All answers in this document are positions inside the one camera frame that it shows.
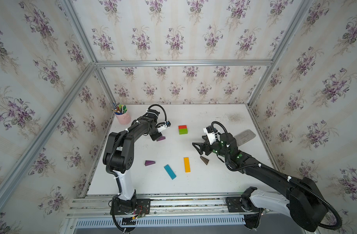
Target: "green block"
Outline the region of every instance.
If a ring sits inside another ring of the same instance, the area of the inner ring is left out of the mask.
[[[178,130],[179,134],[187,134],[187,129],[179,129]]]

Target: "brown triangular block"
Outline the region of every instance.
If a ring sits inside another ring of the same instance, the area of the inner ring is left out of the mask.
[[[203,161],[206,165],[209,164],[209,160],[206,159],[205,157],[202,157],[202,156],[201,156],[201,159],[202,159],[202,161]]]

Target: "white table surface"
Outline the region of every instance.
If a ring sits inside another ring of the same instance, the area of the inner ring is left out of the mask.
[[[146,112],[149,105],[128,105],[128,112],[137,119]],[[249,175],[238,171],[229,171],[214,153],[203,156],[209,159],[206,165],[192,142],[204,142],[203,128],[212,121],[222,123],[232,135],[250,129],[257,136],[239,147],[251,154],[260,162],[272,167],[264,150],[260,137],[245,105],[162,105],[167,113],[171,127],[162,132],[165,140],[153,142],[150,136],[141,136],[134,144],[134,162],[130,168],[132,182],[137,194],[175,194],[175,193],[223,193],[243,192],[254,186],[264,191],[274,191],[268,185]],[[153,109],[160,112],[158,122],[164,121],[164,113],[159,107]],[[188,134],[180,135],[179,125],[187,125]],[[115,118],[110,132],[120,132],[127,125],[120,125]],[[88,195],[116,194],[118,187],[113,175],[106,172],[101,158],[88,190]],[[185,173],[184,157],[189,157],[191,172]],[[145,166],[145,160],[156,163]],[[171,179],[164,166],[169,165],[176,178]]]

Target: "purple flower pattern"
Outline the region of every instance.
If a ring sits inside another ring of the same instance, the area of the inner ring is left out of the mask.
[[[198,71],[198,67],[184,67],[184,70],[182,71],[182,73],[185,73],[184,82],[189,84],[195,81],[195,77],[197,77]]]
[[[108,127],[109,124],[110,124],[110,120],[109,120],[109,119],[105,119],[105,120],[101,123],[101,126],[102,126],[103,131],[106,131],[106,130],[107,130],[107,127]]]
[[[270,119],[270,117],[275,117],[276,116],[276,112],[278,112],[276,110],[276,104],[275,101],[272,101],[271,103],[267,104],[267,109],[264,113],[265,119],[264,121],[267,121]]]
[[[225,78],[228,76],[228,72],[230,71],[230,67],[228,66],[216,66],[214,73],[216,74],[214,77],[214,81],[216,84],[220,84],[225,80]]]
[[[311,159],[308,162],[304,159],[302,159],[301,162],[301,167],[297,168],[297,175],[301,178],[307,177],[312,179],[315,183],[317,183],[317,179],[320,177],[320,175],[317,173],[317,166],[314,164],[314,160]]]
[[[82,49],[73,40],[74,35],[69,36],[69,40],[64,44],[67,47],[67,54],[71,58],[71,61],[76,61],[77,69],[82,72],[85,70],[84,56],[82,55]]]
[[[19,224],[16,227],[16,223],[13,223],[12,225],[7,225],[7,222],[1,219],[5,215],[6,213],[4,212],[0,213],[0,234],[20,234],[22,228],[19,226]]]
[[[166,72],[169,67],[154,67],[156,76],[159,80],[164,81],[166,79]]]
[[[120,69],[124,72],[124,76],[127,80],[130,79],[133,81],[135,79],[134,70],[137,69],[137,67],[121,67]]]
[[[29,139],[29,135],[35,136],[41,129],[39,124],[41,118],[33,119],[36,112],[29,109],[29,102],[7,96],[9,92],[12,92],[9,88],[9,86],[5,87],[3,93],[0,88],[0,124],[3,123],[5,130],[17,125],[18,134]]]
[[[268,83],[269,89],[267,92],[271,92],[276,85],[281,84],[284,77],[281,75],[281,69],[278,67],[271,75],[271,80]]]
[[[150,82],[143,82],[142,90],[148,98],[153,100],[155,97],[154,92],[157,90],[157,87],[154,84],[150,84]]]
[[[341,178],[333,176],[329,178],[332,180],[328,188],[333,188],[336,196],[345,198],[351,198],[352,201],[357,200],[357,169],[353,167],[347,167],[347,169],[340,169],[342,175]]]
[[[346,25],[347,33],[344,33],[341,38],[338,38],[337,44],[333,47],[338,48],[339,52],[335,54],[343,55],[349,52],[349,47],[355,47],[354,43],[357,40],[357,15],[349,18]]]
[[[52,84],[52,87],[57,91],[62,89],[64,92],[64,82],[61,77],[59,77],[57,67],[58,64],[55,61],[52,61],[47,57],[38,58],[37,61],[33,60],[34,65],[39,69],[38,77],[45,81],[49,81]]]
[[[307,126],[309,133],[304,133],[300,137],[302,140],[300,144],[303,144],[303,147],[311,150],[311,146],[313,145],[315,148],[320,145],[325,146],[325,143],[328,142],[329,135],[335,134],[339,135],[335,128],[327,127],[327,123],[322,120],[319,124],[313,122],[312,125]]]
[[[31,32],[39,32],[41,35],[41,42],[45,48],[47,50],[50,48],[56,53],[55,51],[58,50],[58,38],[54,38],[52,35],[54,29],[49,25],[50,19],[46,17],[44,12],[38,9],[31,0],[21,1],[19,2],[19,5],[26,12],[24,19],[29,24]]]
[[[92,39],[93,44],[99,46],[99,53],[101,57],[106,58],[106,60],[110,60],[112,59],[112,55],[114,55],[114,53],[111,52],[114,50],[114,48],[111,37],[106,34],[107,30],[108,27],[104,26],[101,26],[99,30],[93,28],[92,32],[95,33],[95,35],[93,34]]]
[[[236,45],[239,48],[236,50],[235,56],[237,59],[243,59],[248,55],[248,52],[253,49],[253,45],[256,44],[256,32],[260,31],[260,28],[256,27],[253,30],[245,29],[244,34],[238,38]]]
[[[221,30],[223,29],[218,29],[215,25],[209,25],[207,28],[207,33],[203,34],[204,41],[206,41],[205,48],[208,56],[216,51],[216,44],[220,39],[223,39]]]
[[[142,101],[142,100],[140,100],[140,99],[138,99],[138,98],[132,98],[132,104],[136,104],[136,105],[144,105],[145,104],[145,102],[144,101]]]
[[[107,102],[106,96],[104,94],[98,94],[97,96],[98,106],[102,108],[104,111],[107,111]]]
[[[137,28],[133,28],[132,34],[132,44],[135,44],[137,48],[135,49],[135,54],[139,55],[139,57],[144,60],[148,57],[148,50],[150,49],[150,38],[146,34],[148,27],[141,27],[140,30]]]
[[[0,68],[5,73],[8,72],[10,68],[14,70],[16,74],[18,74],[18,67],[19,65],[16,63],[17,59],[11,58],[10,55],[12,52],[8,52],[4,48],[4,44],[0,39]]]
[[[268,52],[268,57],[272,57],[272,55],[274,54],[277,46],[279,45],[281,39],[283,38],[283,34],[284,34],[284,30],[280,32],[280,34],[277,37],[273,38],[272,43],[270,44],[270,46],[272,46],[272,49]]]
[[[223,90],[224,90],[224,98],[230,99],[233,95],[233,92],[238,90],[238,87],[233,82],[228,82],[226,86],[223,87]]]
[[[121,2],[121,0],[98,0],[98,2],[104,6],[108,20],[112,19],[116,25],[120,21],[117,2]]]
[[[237,29],[241,25],[241,18],[245,18],[246,11],[250,9],[250,0],[229,0],[228,11],[231,15],[226,19],[225,25],[229,26],[229,31]]]
[[[244,68],[245,75],[244,75],[244,81],[249,81],[253,77],[253,74],[256,72],[256,70],[260,70],[260,66],[246,66]]]
[[[202,100],[206,98],[207,93],[209,90],[211,90],[211,86],[207,84],[207,82],[200,82],[199,86],[197,87],[198,90],[198,96]]]
[[[97,153],[98,153],[98,150],[99,150],[99,145],[95,144],[94,141],[92,142],[92,147],[91,149],[89,150],[89,154],[90,154],[90,157],[91,159],[94,161],[97,157]]]
[[[345,216],[348,216],[348,213],[349,211],[348,210],[344,210],[344,209],[341,209],[338,211],[338,213],[342,213],[343,215]],[[353,228],[351,227],[352,225],[352,222],[350,220],[347,220],[347,219],[344,219],[343,217],[341,217],[342,219],[342,227],[340,229],[337,229],[336,231],[340,234],[347,234],[347,233],[350,233],[350,234],[356,234],[353,230]],[[324,223],[327,224],[327,225],[335,225],[336,224],[336,218],[335,216],[328,212],[325,217],[324,217]]]
[[[119,97],[123,100],[123,102],[126,102],[126,100],[129,97],[129,91],[125,87],[126,84],[120,84],[120,85],[115,85],[114,91],[116,94],[119,95]]]
[[[35,175],[36,173],[41,174],[40,177],[46,176],[49,177],[49,171],[55,172],[55,161],[50,162],[45,155],[46,148],[42,149],[42,152],[38,155],[38,158],[33,162],[33,165],[30,167],[28,175]]]
[[[157,102],[158,104],[171,104],[171,101],[166,99],[166,98],[159,98],[159,101]]]
[[[43,216],[50,215],[53,211],[63,212],[64,206],[68,204],[68,198],[60,192],[61,187],[51,188],[50,194],[42,198],[42,203],[38,209],[44,210]]]
[[[267,139],[267,141],[272,141],[272,134],[271,134],[271,127],[270,126],[267,126],[267,127],[264,127],[263,130],[263,135],[265,136],[265,138]]]
[[[286,166],[290,167],[289,162],[285,159],[285,156],[281,154],[276,154],[276,160],[278,162],[278,165],[280,166],[281,170],[285,170]]]
[[[77,167],[81,168],[81,165],[85,165],[84,159],[80,156],[79,153],[80,148],[76,147],[71,150],[71,152],[65,152],[65,156],[63,157],[64,161],[67,162],[68,168]]]
[[[313,47],[309,47],[306,52],[303,52],[301,56],[297,59],[298,65],[292,69],[290,74],[292,77],[291,81],[295,82],[300,80],[301,75],[307,75],[308,71],[312,70],[312,67],[315,65],[316,57],[321,56],[324,53],[321,52],[321,49],[314,50]]]
[[[151,21],[155,19],[156,25],[158,25],[160,22],[162,22],[163,19],[163,12],[162,12],[163,0],[145,0],[145,2],[147,5],[150,6],[149,14],[151,15]]]
[[[180,92],[184,88],[180,83],[177,82],[171,82],[171,85],[168,87],[168,90],[171,92],[171,95],[175,100],[177,100],[180,97]]]
[[[285,115],[291,115],[296,109],[303,109],[303,104],[307,103],[305,99],[303,99],[303,91],[297,90],[295,93],[290,93],[289,101],[286,104],[284,109],[287,109]]]
[[[345,94],[350,90],[351,79],[357,81],[357,73],[346,73],[347,70],[341,68],[337,74],[330,74],[329,78],[323,80],[325,88],[314,93],[315,100],[312,104],[316,103],[317,107],[328,107],[328,101],[335,103],[339,97],[345,98]]]
[[[208,2],[209,0],[186,0],[187,4],[190,6],[189,12],[189,20],[194,21],[194,24],[199,23],[200,19],[202,18],[201,12],[204,2]]]
[[[184,99],[182,104],[194,104],[194,98]]]
[[[276,24],[279,21],[279,17],[283,10],[288,6],[288,3],[292,4],[294,0],[290,2],[288,0],[275,0],[270,2],[270,7],[272,7],[270,14],[267,14],[268,21],[272,21],[271,25]]]
[[[211,98],[208,104],[219,104],[221,98]]]
[[[239,103],[246,103],[247,100],[250,98],[251,94],[253,93],[256,85],[253,85],[248,91],[247,91],[247,96],[240,98],[240,97],[235,97],[233,101],[231,101],[229,104],[239,104]]]
[[[84,117],[83,124],[85,125],[85,130],[91,132],[93,135],[98,135],[98,127],[95,125],[94,116]]]
[[[76,191],[77,196],[81,195],[83,189],[85,188],[86,181],[87,181],[87,176],[86,176],[86,174],[83,174],[82,176],[80,176],[80,179],[78,179],[74,183],[74,186],[72,187],[72,189]]]
[[[170,46],[168,55],[171,55],[172,60],[177,59],[181,54],[180,50],[183,49],[183,44],[185,43],[184,37],[181,35],[183,29],[183,26],[178,26],[175,30],[173,28],[168,29],[169,33],[166,36],[165,43]]]
[[[281,126],[280,133],[277,135],[277,144],[282,145],[284,142],[293,142],[293,128],[290,126],[290,124],[287,124],[286,126]]]
[[[82,87],[82,90],[79,93],[79,98],[81,100],[81,103],[85,102],[86,107],[89,109],[93,109],[94,106],[94,102],[93,102],[94,99],[91,98],[91,96],[92,94],[90,92],[90,88],[88,88],[87,85]]]
[[[77,130],[78,126],[75,126],[76,121],[73,119],[72,115],[67,113],[63,116],[62,120],[57,126],[57,129],[60,131],[60,134],[63,135],[67,133],[67,137],[72,140],[72,138],[77,139],[77,134],[79,131]]]
[[[312,4],[308,10],[306,21],[302,26],[302,30],[305,30],[302,35],[307,35],[309,32],[311,32],[311,28],[313,27],[314,23],[319,20],[321,16],[327,15],[329,12],[329,2],[329,0],[316,0]]]

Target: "dirt stain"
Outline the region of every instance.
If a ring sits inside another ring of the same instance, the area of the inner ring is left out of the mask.
[[[228,115],[228,121],[231,123],[240,123],[245,120],[245,117],[241,114],[230,114]]]

